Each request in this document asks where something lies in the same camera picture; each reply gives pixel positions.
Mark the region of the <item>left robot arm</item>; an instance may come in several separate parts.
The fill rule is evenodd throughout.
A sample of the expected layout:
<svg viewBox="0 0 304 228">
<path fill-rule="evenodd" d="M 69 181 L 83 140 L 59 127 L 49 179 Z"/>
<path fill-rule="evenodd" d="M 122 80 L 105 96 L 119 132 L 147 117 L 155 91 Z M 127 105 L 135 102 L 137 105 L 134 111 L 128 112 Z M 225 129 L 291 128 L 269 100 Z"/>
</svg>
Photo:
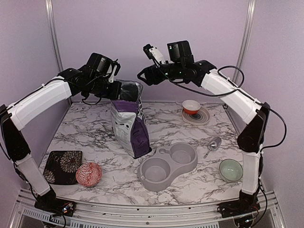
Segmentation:
<svg viewBox="0 0 304 228">
<path fill-rule="evenodd" d="M 77 94 L 84 98 L 94 95 L 99 99 L 115 100 L 121 91 L 121 82 L 115 81 L 121 66 L 101 54 L 92 53 L 79 69 L 68 68 L 24 98 L 0 108 L 0 128 L 7 157 L 42 196 L 41 203 L 49 211 L 56 211 L 60 201 L 51 193 L 51 187 L 40 172 L 21 130 L 53 105 Z"/>
</svg>

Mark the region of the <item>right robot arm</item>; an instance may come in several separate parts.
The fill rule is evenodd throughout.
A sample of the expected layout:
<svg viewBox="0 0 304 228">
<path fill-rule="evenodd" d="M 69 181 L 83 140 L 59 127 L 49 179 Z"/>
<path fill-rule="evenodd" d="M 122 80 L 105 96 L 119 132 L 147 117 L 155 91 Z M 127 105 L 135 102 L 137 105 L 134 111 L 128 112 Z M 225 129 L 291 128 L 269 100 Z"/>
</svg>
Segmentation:
<svg viewBox="0 0 304 228">
<path fill-rule="evenodd" d="M 235 208 L 238 212 L 245 213 L 254 205 L 252 196 L 258 192 L 269 105 L 250 97 L 210 62 L 195 61 L 188 41 L 169 43 L 167 48 L 169 61 L 165 60 L 158 48 L 150 44 L 145 45 L 143 51 L 154 64 L 144 68 L 137 77 L 149 86 L 158 85 L 164 80 L 169 80 L 178 87 L 182 87 L 183 83 L 192 82 L 207 90 L 206 96 L 220 98 L 243 120 L 246 126 L 237 138 L 244 164 L 240 191 L 242 197 L 236 201 Z"/>
</svg>

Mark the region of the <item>silver metal scoop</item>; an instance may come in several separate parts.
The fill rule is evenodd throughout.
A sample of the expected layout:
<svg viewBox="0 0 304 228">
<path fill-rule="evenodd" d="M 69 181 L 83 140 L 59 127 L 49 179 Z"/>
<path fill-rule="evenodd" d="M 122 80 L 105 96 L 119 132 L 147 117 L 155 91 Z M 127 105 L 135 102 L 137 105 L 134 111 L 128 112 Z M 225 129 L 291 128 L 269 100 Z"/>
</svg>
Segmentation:
<svg viewBox="0 0 304 228">
<path fill-rule="evenodd" d="M 204 159 L 207 158 L 208 154 L 211 152 L 211 151 L 216 151 L 220 145 L 221 145 L 221 142 L 222 142 L 222 139 L 220 137 L 214 137 L 208 144 L 208 151 L 207 153 L 204 155 Z"/>
</svg>

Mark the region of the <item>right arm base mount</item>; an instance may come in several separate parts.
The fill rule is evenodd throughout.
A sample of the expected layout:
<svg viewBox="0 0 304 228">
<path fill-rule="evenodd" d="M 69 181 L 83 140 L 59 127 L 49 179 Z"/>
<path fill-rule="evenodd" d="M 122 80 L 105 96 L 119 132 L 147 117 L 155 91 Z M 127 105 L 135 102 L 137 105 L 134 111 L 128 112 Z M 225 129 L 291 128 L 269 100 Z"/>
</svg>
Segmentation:
<svg viewBox="0 0 304 228">
<path fill-rule="evenodd" d="M 252 195 L 240 191 L 239 198 L 237 200 L 218 204 L 217 212 L 222 215 L 222 218 L 228 218 L 231 216 L 238 216 L 258 211 L 261 208 L 260 204 L 258 203 L 258 193 L 259 189 L 257 189 Z"/>
</svg>

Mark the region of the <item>purple puppy food bag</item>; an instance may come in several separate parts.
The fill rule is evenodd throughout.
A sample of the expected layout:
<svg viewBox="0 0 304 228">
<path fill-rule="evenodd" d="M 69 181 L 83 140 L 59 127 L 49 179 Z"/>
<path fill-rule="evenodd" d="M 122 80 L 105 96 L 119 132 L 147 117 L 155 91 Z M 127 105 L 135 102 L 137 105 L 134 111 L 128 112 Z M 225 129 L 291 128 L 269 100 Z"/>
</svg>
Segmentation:
<svg viewBox="0 0 304 228">
<path fill-rule="evenodd" d="M 143 85 L 136 81 L 120 80 L 121 92 L 111 101 L 112 129 L 116 140 L 134 159 L 152 151 L 143 112 Z"/>
</svg>

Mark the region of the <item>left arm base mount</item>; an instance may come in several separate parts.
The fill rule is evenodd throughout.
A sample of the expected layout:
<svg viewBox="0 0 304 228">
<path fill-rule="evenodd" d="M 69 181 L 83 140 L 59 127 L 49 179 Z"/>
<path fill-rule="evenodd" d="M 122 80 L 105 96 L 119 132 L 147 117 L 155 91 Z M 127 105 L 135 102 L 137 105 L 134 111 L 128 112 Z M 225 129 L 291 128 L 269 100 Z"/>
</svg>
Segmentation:
<svg viewBox="0 0 304 228">
<path fill-rule="evenodd" d="M 34 206 L 37 209 L 55 213 L 57 215 L 72 217 L 75 212 L 76 203 L 74 201 L 58 198 L 55 191 L 50 188 L 50 191 L 46 194 L 36 196 Z"/>
</svg>

